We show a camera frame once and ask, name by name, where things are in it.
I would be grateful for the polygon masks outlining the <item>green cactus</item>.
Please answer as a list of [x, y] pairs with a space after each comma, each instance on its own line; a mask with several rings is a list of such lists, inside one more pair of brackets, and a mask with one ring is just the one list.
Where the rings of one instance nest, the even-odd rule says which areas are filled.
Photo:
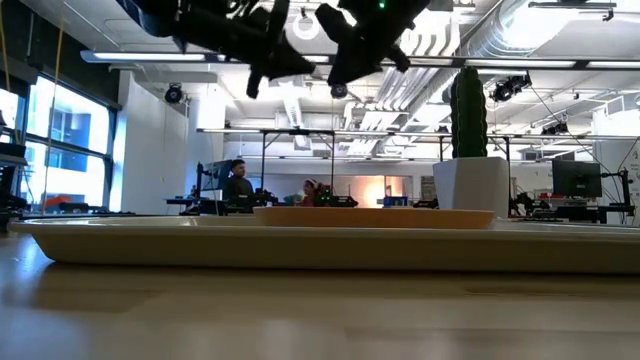
[[451, 86], [452, 157], [487, 156], [487, 109], [478, 70], [465, 67]]

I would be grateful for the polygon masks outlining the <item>black equipment stand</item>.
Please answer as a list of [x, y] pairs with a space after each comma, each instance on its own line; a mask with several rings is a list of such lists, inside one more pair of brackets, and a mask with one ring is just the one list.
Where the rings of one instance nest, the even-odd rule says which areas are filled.
[[17, 174], [28, 165], [25, 152], [23, 145], [0, 141], [0, 232], [6, 232], [10, 220], [29, 208], [24, 198], [13, 193]]

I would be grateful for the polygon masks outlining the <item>long ceiling light bar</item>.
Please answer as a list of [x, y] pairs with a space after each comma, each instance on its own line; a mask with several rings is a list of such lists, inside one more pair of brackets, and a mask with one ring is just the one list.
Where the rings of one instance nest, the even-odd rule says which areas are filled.
[[[150, 53], [150, 52], [95, 52], [83, 50], [82, 59], [87, 63], [240, 63], [216, 53]], [[640, 71], [640, 59], [609, 58], [474, 58], [454, 56], [409, 56], [414, 67], [478, 69], [517, 69], [544, 71]]]

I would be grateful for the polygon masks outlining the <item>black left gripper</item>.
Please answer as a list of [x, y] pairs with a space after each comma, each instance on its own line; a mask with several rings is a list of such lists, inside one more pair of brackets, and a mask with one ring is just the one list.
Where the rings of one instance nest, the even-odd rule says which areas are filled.
[[246, 94], [256, 98], [263, 76], [270, 80], [312, 74], [316, 65], [293, 48], [284, 34], [289, 0], [271, 10], [257, 0], [180, 0], [172, 38], [185, 52], [196, 45], [227, 58], [251, 63]]

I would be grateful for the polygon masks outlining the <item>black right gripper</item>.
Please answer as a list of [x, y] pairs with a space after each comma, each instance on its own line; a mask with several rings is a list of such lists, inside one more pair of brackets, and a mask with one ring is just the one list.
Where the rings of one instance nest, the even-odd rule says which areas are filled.
[[339, 0], [339, 7], [356, 20], [350, 25], [343, 13], [323, 3], [315, 11], [327, 36], [338, 45], [327, 83], [346, 85], [380, 72], [381, 66], [365, 56], [387, 54], [396, 69], [405, 73], [411, 66], [397, 39], [406, 29], [415, 27], [415, 18], [431, 0]]

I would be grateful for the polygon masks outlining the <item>person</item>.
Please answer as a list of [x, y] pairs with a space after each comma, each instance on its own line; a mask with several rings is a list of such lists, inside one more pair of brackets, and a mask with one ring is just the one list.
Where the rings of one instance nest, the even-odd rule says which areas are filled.
[[314, 179], [306, 179], [303, 183], [303, 198], [300, 205], [303, 207], [313, 207], [319, 188], [319, 182]]
[[252, 211], [254, 190], [251, 182], [245, 177], [245, 161], [236, 159], [231, 162], [231, 175], [223, 190], [226, 208], [239, 213]]

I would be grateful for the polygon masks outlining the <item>black computer monitor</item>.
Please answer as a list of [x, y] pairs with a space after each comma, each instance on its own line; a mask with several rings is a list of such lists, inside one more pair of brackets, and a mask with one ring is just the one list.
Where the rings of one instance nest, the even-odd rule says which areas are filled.
[[552, 181], [554, 195], [583, 198], [602, 196], [601, 168], [597, 163], [553, 160]]

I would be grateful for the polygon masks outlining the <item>silver ventilation duct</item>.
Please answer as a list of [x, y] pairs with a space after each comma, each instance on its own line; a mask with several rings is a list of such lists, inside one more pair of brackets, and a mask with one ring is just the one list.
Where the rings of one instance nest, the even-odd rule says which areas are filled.
[[463, 57], [528, 57], [553, 39], [562, 29], [544, 24], [532, 0], [499, 0], [478, 29], [461, 42], [457, 55]]

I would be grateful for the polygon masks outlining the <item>beige plastic tray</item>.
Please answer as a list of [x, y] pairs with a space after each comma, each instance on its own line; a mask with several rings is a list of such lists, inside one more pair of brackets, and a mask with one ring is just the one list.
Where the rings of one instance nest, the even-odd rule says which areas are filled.
[[253, 269], [640, 275], [640, 229], [499, 222], [487, 230], [259, 226], [251, 218], [10, 224], [64, 263]]

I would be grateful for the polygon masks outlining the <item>wooden plate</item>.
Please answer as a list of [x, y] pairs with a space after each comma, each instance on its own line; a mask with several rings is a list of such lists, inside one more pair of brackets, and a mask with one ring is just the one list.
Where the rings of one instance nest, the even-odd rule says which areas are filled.
[[492, 211], [428, 208], [256, 207], [263, 226], [484, 230]]

